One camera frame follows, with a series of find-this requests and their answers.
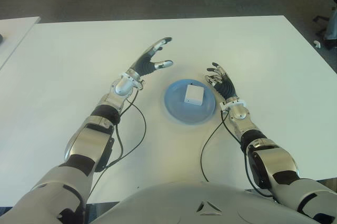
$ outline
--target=robot forearm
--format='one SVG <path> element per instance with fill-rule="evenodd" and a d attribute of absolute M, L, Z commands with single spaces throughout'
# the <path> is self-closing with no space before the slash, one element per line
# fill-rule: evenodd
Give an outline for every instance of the robot forearm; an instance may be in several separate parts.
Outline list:
<path fill-rule="evenodd" d="M 206 80 L 224 97 L 220 103 L 223 113 L 233 125 L 241 150 L 248 156 L 255 183 L 268 189 L 284 206 L 307 215 L 320 223 L 332 223 L 337 216 L 337 194 L 312 180 L 299 177 L 298 167 L 292 156 L 268 139 L 251 121 L 245 102 L 240 100 L 227 73 L 213 63 L 208 68 L 217 75 Z"/>
<path fill-rule="evenodd" d="M 141 76 L 171 66 L 172 61 L 150 62 L 171 38 L 159 40 L 117 79 L 93 112 L 72 136 L 65 162 L 51 169 L 0 223 L 83 223 L 93 174 L 102 171 L 112 152 L 114 127 L 120 122 L 125 100 L 133 88 L 141 90 Z"/>

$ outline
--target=chair leg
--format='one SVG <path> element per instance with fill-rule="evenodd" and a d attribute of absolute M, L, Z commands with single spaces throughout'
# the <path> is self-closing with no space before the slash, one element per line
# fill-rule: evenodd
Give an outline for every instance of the chair leg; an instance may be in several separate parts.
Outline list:
<path fill-rule="evenodd" d="M 315 18 L 312 19 L 312 21 L 316 23 L 316 22 L 318 22 L 319 19 L 322 19 L 322 20 L 327 21 L 327 22 L 329 21 L 328 17 L 321 16 L 321 15 L 316 16 Z"/>
<path fill-rule="evenodd" d="M 320 31 L 318 31 L 317 33 L 316 33 L 316 36 L 323 36 L 323 32 L 324 31 L 326 31 L 326 28 L 323 28 L 323 29 L 321 29 Z"/>
<path fill-rule="evenodd" d="M 331 50 L 334 47 L 337 47 L 337 39 L 333 40 L 325 40 L 324 41 L 324 46 L 328 49 Z"/>

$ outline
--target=metal joint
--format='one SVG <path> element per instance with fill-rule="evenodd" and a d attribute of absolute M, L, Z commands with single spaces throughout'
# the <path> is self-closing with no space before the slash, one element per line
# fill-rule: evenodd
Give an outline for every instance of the metal joint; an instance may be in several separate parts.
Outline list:
<path fill-rule="evenodd" d="M 268 147 L 268 146 L 278 147 L 278 145 L 271 139 L 268 138 L 256 139 L 247 145 L 246 154 L 248 154 L 249 148 L 259 149 L 261 147 Z"/>

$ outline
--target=black triangle logo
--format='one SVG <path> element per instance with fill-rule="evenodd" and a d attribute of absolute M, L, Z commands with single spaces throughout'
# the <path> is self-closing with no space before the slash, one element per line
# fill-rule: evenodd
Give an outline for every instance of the black triangle logo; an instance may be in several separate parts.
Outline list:
<path fill-rule="evenodd" d="M 209 201 L 202 201 L 196 212 L 200 215 L 222 215 L 222 211 Z"/>

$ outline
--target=blue plate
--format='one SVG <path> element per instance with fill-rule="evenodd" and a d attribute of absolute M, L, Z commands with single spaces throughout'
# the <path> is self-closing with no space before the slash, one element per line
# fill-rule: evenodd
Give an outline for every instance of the blue plate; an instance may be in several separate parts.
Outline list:
<path fill-rule="evenodd" d="M 184 102 L 187 85 L 190 84 L 204 88 L 201 106 Z M 186 124 L 203 123 L 212 117 L 215 110 L 213 92 L 206 85 L 193 79 L 181 79 L 172 83 L 165 92 L 164 102 L 168 112 Z"/>

